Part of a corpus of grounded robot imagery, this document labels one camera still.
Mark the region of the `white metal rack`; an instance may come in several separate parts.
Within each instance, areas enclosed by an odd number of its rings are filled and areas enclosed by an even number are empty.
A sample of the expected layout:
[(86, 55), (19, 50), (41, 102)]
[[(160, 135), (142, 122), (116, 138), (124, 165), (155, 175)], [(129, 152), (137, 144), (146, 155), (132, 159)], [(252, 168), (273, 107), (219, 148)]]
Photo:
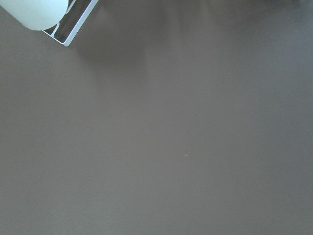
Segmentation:
[(98, 0), (69, 0), (62, 19), (43, 33), (68, 47), (97, 3)]

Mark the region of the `white cylinder container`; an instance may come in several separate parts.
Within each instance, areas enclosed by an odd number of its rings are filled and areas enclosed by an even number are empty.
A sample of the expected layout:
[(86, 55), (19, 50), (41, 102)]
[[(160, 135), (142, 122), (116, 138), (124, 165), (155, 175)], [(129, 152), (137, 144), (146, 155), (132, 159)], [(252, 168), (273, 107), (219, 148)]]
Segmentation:
[(0, 6), (24, 27), (45, 30), (65, 15), (68, 0), (2, 0)]

